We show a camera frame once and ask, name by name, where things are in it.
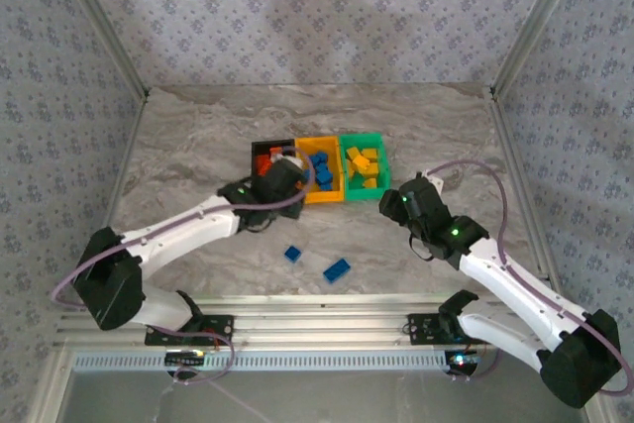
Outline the black plastic bin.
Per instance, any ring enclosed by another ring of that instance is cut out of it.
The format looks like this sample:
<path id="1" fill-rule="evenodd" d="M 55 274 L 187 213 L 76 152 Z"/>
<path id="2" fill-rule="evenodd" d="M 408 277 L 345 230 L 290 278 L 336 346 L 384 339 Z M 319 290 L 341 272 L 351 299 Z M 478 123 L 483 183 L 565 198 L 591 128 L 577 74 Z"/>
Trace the black plastic bin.
<path id="1" fill-rule="evenodd" d="M 269 154 L 269 149 L 273 147 L 282 147 L 283 154 L 282 156 L 293 156 L 296 157 L 296 152 L 294 151 L 294 141 L 290 139 L 285 140 L 273 140 L 273 141 L 261 141 L 261 142 L 253 142 L 252 143 L 252 158 L 251 158 L 251 167 L 252 167 L 252 175 L 251 175 L 251 189 L 261 198 L 264 202 L 276 202 L 282 201 L 284 199 L 290 198 L 294 196 L 298 189 L 295 186 L 292 187 L 276 187 L 269 183 L 268 180 L 264 178 L 264 176 L 258 176 L 256 172 L 256 156 L 258 155 L 268 155 L 273 161 L 275 156 L 271 156 Z"/>

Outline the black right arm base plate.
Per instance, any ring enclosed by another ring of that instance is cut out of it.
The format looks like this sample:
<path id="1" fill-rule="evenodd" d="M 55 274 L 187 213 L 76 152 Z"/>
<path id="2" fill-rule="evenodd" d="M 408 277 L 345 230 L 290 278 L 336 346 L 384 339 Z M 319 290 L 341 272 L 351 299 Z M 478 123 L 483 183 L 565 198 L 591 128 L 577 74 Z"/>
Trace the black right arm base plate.
<path id="1" fill-rule="evenodd" d="M 447 330 L 438 313 L 408 314 L 401 331 L 409 338 L 412 346 L 480 344 L 478 339 Z"/>

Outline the aluminium table side rail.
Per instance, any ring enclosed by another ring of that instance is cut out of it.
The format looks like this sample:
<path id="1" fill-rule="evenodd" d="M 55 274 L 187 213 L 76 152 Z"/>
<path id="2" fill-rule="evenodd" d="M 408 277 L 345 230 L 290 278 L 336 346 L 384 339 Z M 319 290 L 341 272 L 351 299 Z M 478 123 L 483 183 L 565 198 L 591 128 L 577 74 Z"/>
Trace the aluminium table side rail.
<path id="1" fill-rule="evenodd" d="M 119 199 L 123 194 L 124 182 L 126 173 L 128 170 L 129 162 L 132 156 L 133 148 L 136 142 L 136 138 L 138 135 L 138 131 L 140 128 L 140 124 L 143 118 L 144 110 L 148 102 L 149 92 L 146 92 L 145 96 L 142 98 L 139 108 L 136 112 L 134 122 L 132 124 L 132 128 L 130 134 L 128 136 L 128 141 L 126 144 L 126 148 L 124 150 L 124 154 L 118 169 L 118 174 L 115 180 L 113 191 L 110 195 L 108 206 L 106 208 L 104 219 L 101 223 L 102 227 L 108 226 L 111 224 L 113 218 L 116 215 L 117 207 Z"/>
<path id="2" fill-rule="evenodd" d="M 486 88 L 484 92 L 490 97 L 493 123 L 501 142 L 510 181 L 528 234 L 528 243 L 533 259 L 540 271 L 541 278 L 549 281 L 552 287 L 557 287 L 557 273 L 552 252 L 530 194 L 529 181 L 524 171 L 519 149 L 514 142 L 509 120 L 503 106 L 491 90 Z"/>

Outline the aluminium frame post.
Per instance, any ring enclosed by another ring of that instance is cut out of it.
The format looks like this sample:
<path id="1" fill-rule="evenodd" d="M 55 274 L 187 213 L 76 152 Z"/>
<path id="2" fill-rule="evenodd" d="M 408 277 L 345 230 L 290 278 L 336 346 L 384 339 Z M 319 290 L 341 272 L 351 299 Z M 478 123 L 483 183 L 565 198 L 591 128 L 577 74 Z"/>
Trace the aluminium frame post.
<path id="1" fill-rule="evenodd" d="M 98 0 L 77 1 L 105 51 L 113 60 L 128 89 L 137 99 L 144 100 L 147 89 L 100 2 Z"/>
<path id="2" fill-rule="evenodd" d="M 545 31 L 547 23 L 561 0 L 535 0 L 516 40 L 508 51 L 500 70 L 490 86 L 495 100 L 502 98 L 520 73 L 531 51 Z"/>

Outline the yellow plastic bin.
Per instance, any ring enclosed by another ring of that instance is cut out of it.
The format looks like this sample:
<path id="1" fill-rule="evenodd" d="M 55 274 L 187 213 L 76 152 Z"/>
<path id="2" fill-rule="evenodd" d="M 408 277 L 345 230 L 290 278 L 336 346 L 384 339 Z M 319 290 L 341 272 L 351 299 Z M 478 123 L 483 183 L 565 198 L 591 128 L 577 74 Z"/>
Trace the yellow plastic bin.
<path id="1" fill-rule="evenodd" d="M 328 160 L 323 168 L 328 168 L 333 173 L 332 191 L 321 191 L 320 185 L 315 182 L 306 196 L 306 204 L 342 202 L 344 193 L 344 168 L 340 155 L 339 139 L 336 136 L 304 137 L 296 138 L 295 145 L 309 156 L 323 151 L 328 155 Z"/>

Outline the aluminium frame leg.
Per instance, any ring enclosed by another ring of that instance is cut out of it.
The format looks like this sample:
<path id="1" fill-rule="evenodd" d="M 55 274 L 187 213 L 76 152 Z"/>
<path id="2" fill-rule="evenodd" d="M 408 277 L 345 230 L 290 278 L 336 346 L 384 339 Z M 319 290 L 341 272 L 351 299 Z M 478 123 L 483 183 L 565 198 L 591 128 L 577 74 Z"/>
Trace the aluminium frame leg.
<path id="1" fill-rule="evenodd" d="M 47 357 L 26 423 L 55 423 L 73 370 L 75 352 L 57 349 Z"/>

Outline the green plastic bin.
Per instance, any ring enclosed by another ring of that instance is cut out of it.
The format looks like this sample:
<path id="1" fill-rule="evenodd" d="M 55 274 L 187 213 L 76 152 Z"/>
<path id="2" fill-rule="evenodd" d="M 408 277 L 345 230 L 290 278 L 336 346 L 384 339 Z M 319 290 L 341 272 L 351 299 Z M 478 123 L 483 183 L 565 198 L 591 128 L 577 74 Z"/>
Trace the green plastic bin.
<path id="1" fill-rule="evenodd" d="M 345 198 L 348 201 L 354 200 L 374 200 L 379 199 L 383 192 L 390 187 L 391 184 L 391 172 L 388 162 L 388 155 L 383 143 L 383 139 L 380 133 L 357 133 L 341 135 L 339 137 L 340 153 L 342 157 L 342 165 L 344 168 L 344 190 Z M 364 188 L 363 183 L 367 177 L 363 176 L 362 172 L 355 169 L 356 173 L 351 180 L 347 178 L 346 149 L 356 147 L 361 152 L 365 148 L 378 149 L 378 161 L 379 175 L 376 177 L 376 188 Z"/>

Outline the aluminium frame rail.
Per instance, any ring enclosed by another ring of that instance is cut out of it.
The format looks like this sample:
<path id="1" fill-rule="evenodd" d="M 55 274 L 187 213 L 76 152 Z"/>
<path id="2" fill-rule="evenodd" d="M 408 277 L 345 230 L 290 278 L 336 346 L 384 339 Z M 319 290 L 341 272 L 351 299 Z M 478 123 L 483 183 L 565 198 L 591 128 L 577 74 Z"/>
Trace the aluminium frame rail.
<path id="1" fill-rule="evenodd" d="M 208 314 L 234 316 L 238 350 L 388 350 L 409 346 L 402 333 L 412 313 L 431 313 L 449 299 L 441 294 L 332 294 L 195 296 Z M 126 324 L 98 329 L 86 312 L 61 312 L 53 346 L 83 350 L 139 350 L 145 328 Z"/>

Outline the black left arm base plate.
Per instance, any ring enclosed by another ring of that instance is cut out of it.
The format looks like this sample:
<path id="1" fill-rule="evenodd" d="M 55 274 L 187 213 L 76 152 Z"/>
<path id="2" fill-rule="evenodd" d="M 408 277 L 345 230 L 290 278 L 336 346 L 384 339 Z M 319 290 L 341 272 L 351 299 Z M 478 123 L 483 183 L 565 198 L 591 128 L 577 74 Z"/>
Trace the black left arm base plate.
<path id="1" fill-rule="evenodd" d="M 181 333 L 204 333 L 204 337 L 180 337 L 150 328 L 146 332 L 146 346 L 202 346 L 226 347 L 227 344 L 210 334 L 217 334 L 228 341 L 233 336 L 234 317 L 232 315 L 198 315 L 194 316 L 180 329 Z"/>

